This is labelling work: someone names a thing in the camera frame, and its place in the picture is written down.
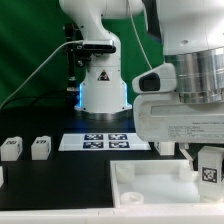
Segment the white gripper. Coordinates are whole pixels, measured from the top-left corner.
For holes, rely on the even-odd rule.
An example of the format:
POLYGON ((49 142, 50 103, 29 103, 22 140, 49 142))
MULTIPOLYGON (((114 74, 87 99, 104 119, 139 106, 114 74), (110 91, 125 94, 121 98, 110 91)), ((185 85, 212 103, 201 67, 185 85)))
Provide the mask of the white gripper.
POLYGON ((193 166, 188 143, 224 143, 224 102, 183 104, 175 93, 142 94, 133 104, 137 135, 147 142, 177 142, 193 166))

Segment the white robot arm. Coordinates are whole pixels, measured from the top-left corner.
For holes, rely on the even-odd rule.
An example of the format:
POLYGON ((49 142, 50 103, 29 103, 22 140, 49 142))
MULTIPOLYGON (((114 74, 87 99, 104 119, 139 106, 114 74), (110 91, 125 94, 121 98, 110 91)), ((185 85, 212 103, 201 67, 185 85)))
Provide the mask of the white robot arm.
POLYGON ((147 31, 161 40, 163 62, 137 76, 131 109, 144 141, 203 148, 201 167, 224 163, 224 0, 59 0, 82 34, 77 47, 86 68, 79 110, 91 116, 128 109, 121 78, 121 43, 105 19, 143 13, 147 31))

